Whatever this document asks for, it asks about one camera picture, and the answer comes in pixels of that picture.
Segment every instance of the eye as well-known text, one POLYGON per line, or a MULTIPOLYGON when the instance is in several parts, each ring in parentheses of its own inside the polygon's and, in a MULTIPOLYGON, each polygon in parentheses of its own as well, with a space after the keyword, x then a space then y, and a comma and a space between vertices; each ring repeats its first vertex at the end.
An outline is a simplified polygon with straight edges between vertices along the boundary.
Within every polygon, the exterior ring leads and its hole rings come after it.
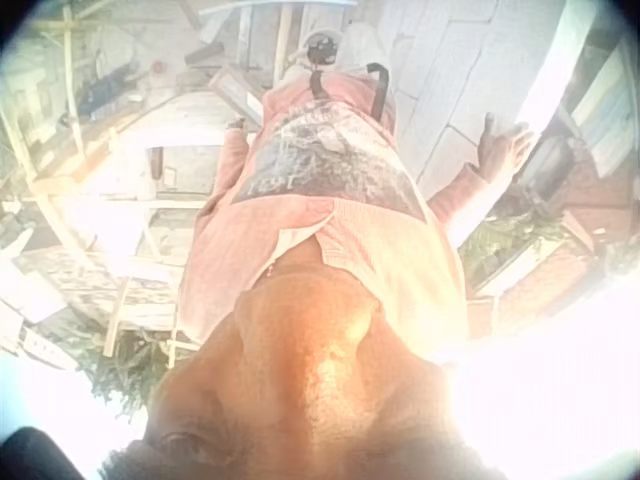
POLYGON ((172 434, 160 444, 162 452, 185 463, 210 463, 211 458, 203 439, 189 434, 172 434))

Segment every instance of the pink sweatshirt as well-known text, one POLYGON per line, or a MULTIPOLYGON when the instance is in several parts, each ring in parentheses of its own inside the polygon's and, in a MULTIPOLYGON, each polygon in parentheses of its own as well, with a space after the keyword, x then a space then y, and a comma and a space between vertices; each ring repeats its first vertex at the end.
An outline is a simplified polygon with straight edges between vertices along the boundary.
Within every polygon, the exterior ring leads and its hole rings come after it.
POLYGON ((427 205, 398 158, 392 102, 378 123, 371 79, 325 74, 322 85, 329 102, 314 100, 308 80, 266 94, 251 148, 241 130, 227 132, 180 288, 180 326, 204 342, 269 265, 315 236, 324 263, 358 278, 428 359, 467 338, 456 247, 506 186, 465 167, 427 205))

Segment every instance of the man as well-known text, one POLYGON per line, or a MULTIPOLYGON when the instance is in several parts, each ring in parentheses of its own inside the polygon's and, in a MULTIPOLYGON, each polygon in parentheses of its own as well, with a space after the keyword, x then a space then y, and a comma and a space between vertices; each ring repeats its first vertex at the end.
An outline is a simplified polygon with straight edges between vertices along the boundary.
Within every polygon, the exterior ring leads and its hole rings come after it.
POLYGON ((180 291, 202 347, 106 478, 494 478, 429 360, 466 338, 456 247, 533 134, 496 137, 488 115, 479 166, 427 205, 396 153, 392 101, 373 113, 378 87, 307 75, 264 97, 251 147, 242 122, 228 130, 180 291))

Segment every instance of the pink shirt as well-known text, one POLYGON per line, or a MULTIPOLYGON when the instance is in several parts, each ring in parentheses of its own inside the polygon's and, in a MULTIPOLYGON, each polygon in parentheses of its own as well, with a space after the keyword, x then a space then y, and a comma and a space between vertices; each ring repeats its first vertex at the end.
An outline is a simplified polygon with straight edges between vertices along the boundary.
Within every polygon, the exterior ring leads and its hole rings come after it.
POLYGON ((336 73, 322 83, 330 102, 314 101, 307 80, 265 95, 265 127, 251 148, 241 130, 227 132, 180 289, 181 328, 204 342, 269 265, 315 236, 323 262, 358 278, 415 354, 465 341, 454 246, 505 186, 464 168, 427 205, 389 133, 393 104, 378 123, 366 113, 370 79, 336 73))

